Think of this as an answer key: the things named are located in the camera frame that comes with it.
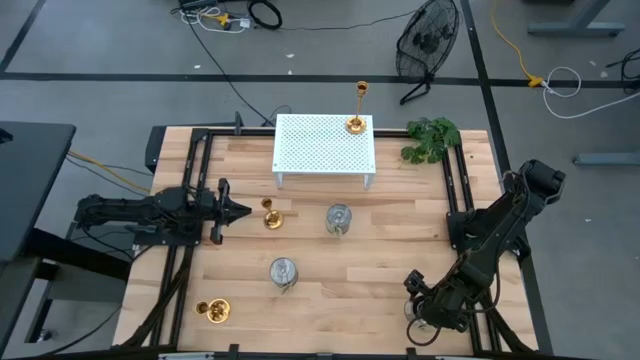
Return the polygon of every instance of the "black fan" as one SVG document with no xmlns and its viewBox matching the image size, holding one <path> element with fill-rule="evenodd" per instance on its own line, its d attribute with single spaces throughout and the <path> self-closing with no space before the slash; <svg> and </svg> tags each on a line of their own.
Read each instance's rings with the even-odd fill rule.
<svg viewBox="0 0 640 360">
<path fill-rule="evenodd" d="M 458 36 L 459 13 L 453 0 L 430 0 L 411 17 L 396 43 L 396 70 L 409 84 L 418 83 L 400 105 L 425 95 L 436 71 Z M 413 95 L 422 85 L 426 90 Z"/>
</svg>

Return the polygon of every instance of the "gray concrete floor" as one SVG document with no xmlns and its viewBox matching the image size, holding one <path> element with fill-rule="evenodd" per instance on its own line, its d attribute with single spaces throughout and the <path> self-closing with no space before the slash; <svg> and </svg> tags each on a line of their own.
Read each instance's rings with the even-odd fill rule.
<svg viewBox="0 0 640 360">
<path fill-rule="evenodd" d="M 287 27 L 368 22 L 422 3 L 274 2 Z M 628 30 L 617 38 L 554 39 L 526 34 L 527 21 L 563 19 L 584 2 L 541 5 L 501 0 L 496 14 L 503 32 L 522 48 L 531 72 L 546 76 L 556 66 L 570 66 L 585 79 L 617 80 L 618 70 L 606 70 L 604 65 L 638 47 L 640 4 L 636 1 L 612 2 L 598 18 L 626 22 Z M 0 0 L 0 53 L 11 44 L 34 4 L 35 0 Z M 485 0 L 471 1 L 489 76 L 522 79 L 515 54 L 493 32 L 490 5 Z M 169 15 L 174 6 L 170 0 L 47 0 L 8 71 L 219 73 L 188 27 Z M 242 11 L 242 4 L 230 4 L 229 8 Z M 251 29 L 239 35 L 200 34 L 232 74 L 394 75 L 395 41 L 406 21 L 397 19 L 350 31 Z M 602 77 L 602 71 L 607 71 L 607 77 Z M 477 77 L 464 28 L 438 76 Z M 353 84 L 238 83 L 236 87 L 265 115 L 282 104 L 297 113 L 344 113 L 354 105 Z M 398 100 L 409 89 L 402 84 L 371 84 L 365 112 L 374 115 L 379 127 L 404 127 L 419 116 L 446 116 L 463 129 L 489 129 L 479 87 L 436 85 L 428 96 L 400 107 Z M 635 276 L 640 270 L 636 239 L 640 231 L 636 220 L 640 218 L 636 204 L 640 170 L 577 168 L 571 159 L 579 152 L 638 150 L 640 100 L 581 119 L 560 120 L 544 108 L 539 89 L 492 90 L 512 166 L 537 158 L 568 175 L 564 198 L 528 227 L 555 353 L 636 358 L 640 351 L 636 341 L 640 281 Z M 589 89 L 570 100 L 552 99 L 551 104 L 558 112 L 572 114 L 622 96 L 620 89 Z M 78 128 L 74 150 L 105 163 L 138 169 L 143 168 L 146 139 L 153 125 L 229 121 L 236 110 L 248 125 L 260 123 L 225 83 L 4 80 L 0 81 L 0 109 L 2 120 L 72 123 Z M 148 177 L 128 175 L 140 185 L 151 183 Z M 91 193 L 131 196 L 65 163 L 37 225 L 64 235 L 76 202 Z M 30 299 L 37 295 L 37 286 L 34 288 Z M 34 355 L 61 346 L 102 321 L 116 305 L 61 302 L 56 306 L 56 315 L 46 326 L 60 334 L 57 339 L 36 345 L 12 339 L 5 356 Z M 20 323 L 28 321 L 29 314 L 23 312 Z M 70 351 L 108 347 L 114 326 L 115 318 Z"/>
</svg>

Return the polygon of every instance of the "white pegboard table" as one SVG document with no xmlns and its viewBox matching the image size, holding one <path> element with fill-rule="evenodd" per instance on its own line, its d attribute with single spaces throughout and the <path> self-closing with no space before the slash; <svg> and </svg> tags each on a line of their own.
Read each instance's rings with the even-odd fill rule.
<svg viewBox="0 0 640 360">
<path fill-rule="evenodd" d="M 373 117 L 362 134 L 347 131 L 353 115 L 279 114 L 273 149 L 273 174 L 281 188 L 284 174 L 364 175 L 369 189 L 376 174 Z"/>
</svg>

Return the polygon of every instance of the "gold candlestick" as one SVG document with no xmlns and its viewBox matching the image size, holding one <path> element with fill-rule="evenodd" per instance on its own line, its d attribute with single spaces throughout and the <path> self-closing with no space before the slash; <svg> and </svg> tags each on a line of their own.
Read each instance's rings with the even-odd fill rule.
<svg viewBox="0 0 640 360">
<path fill-rule="evenodd" d="M 209 321 L 219 324 L 229 318 L 231 305 L 225 299 L 215 299 L 209 304 L 203 301 L 196 304 L 196 313 L 199 315 L 206 314 Z"/>
<path fill-rule="evenodd" d="M 262 199 L 262 207 L 267 209 L 267 213 L 264 214 L 264 226 L 267 229 L 275 230 L 282 226 L 284 223 L 284 215 L 278 210 L 271 210 L 272 201 L 269 198 Z"/>
<path fill-rule="evenodd" d="M 356 116 L 347 120 L 347 130 L 352 134 L 361 134 L 367 129 L 367 122 L 360 117 L 360 109 L 362 107 L 362 97 L 367 93 L 369 84 L 366 81 L 358 81 L 356 89 L 358 91 L 358 108 L 356 109 Z"/>
</svg>

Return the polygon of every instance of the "white cable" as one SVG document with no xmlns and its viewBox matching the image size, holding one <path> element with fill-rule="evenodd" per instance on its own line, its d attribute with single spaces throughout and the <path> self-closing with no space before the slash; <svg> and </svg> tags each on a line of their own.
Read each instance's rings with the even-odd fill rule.
<svg viewBox="0 0 640 360">
<path fill-rule="evenodd" d="M 572 92 L 571 94 L 561 94 L 561 93 L 559 93 L 559 92 L 557 92 L 557 91 L 555 91 L 555 90 L 553 90 L 551 88 L 551 85 L 550 85 L 551 84 L 551 76 L 553 75 L 553 73 L 556 72 L 556 70 L 566 70 L 566 71 L 569 71 L 569 72 L 573 73 L 576 76 L 576 78 L 578 79 L 578 88 L 576 89 L 576 91 Z M 637 94 L 633 94 L 633 95 L 628 96 L 626 98 L 622 98 L 620 100 L 617 100 L 617 101 L 614 101 L 614 102 L 611 102 L 611 103 L 608 103 L 608 104 L 604 104 L 604 105 L 598 106 L 597 108 L 591 109 L 589 111 L 585 111 L 585 112 L 580 113 L 580 114 L 564 116 L 564 115 L 558 115 L 553 110 L 551 110 L 551 107 L 549 106 L 549 103 L 547 101 L 547 93 L 550 93 L 552 95 L 555 95 L 555 96 L 558 96 L 558 97 L 561 97 L 561 98 L 570 98 L 570 97 L 574 97 L 574 96 L 578 95 L 578 92 L 580 92 L 580 88 L 582 86 L 582 79 L 580 78 L 580 75 L 575 70 L 573 70 L 571 68 L 564 67 L 564 66 L 559 66 L 559 67 L 551 70 L 551 72 L 549 73 L 549 76 L 547 77 L 547 81 L 546 82 L 545 81 L 542 82 L 542 86 L 544 87 L 544 90 L 542 90 L 542 99 L 544 100 L 544 104 L 547 106 L 547 110 L 549 110 L 549 112 L 551 114 L 553 114 L 553 116 L 555 116 L 557 118 L 560 118 L 560 119 L 576 119 L 576 118 L 579 118 L 579 117 L 583 117 L 585 115 L 589 115 L 591 113 L 594 113 L 594 112 L 596 112 L 598 110 L 602 110 L 604 108 L 608 108 L 610 106 L 623 103 L 623 102 L 625 102 L 627 100 L 631 100 L 631 99 L 637 97 L 638 95 L 640 95 L 640 92 L 638 92 Z"/>
<path fill-rule="evenodd" d="M 212 15 L 212 16 L 219 16 L 220 14 L 222 14 L 222 10 L 220 10 L 220 8 L 218 7 L 207 7 L 202 11 L 199 11 L 197 13 L 190 13 L 189 15 L 185 14 L 182 10 L 180 10 L 180 20 L 185 23 L 185 24 L 191 24 L 191 25 L 200 25 L 201 28 L 203 28 L 206 31 L 210 31 L 210 32 L 219 32 L 219 33 L 225 33 L 225 34 L 240 34 L 241 32 L 243 32 L 246 28 L 242 28 L 241 30 L 235 30 L 235 31 L 231 31 L 231 30 L 220 30 L 220 29 L 212 29 L 212 28 L 208 28 L 204 25 L 204 22 L 202 21 L 203 19 L 203 14 L 206 15 Z M 229 19 L 229 22 L 240 22 L 243 19 Z"/>
</svg>

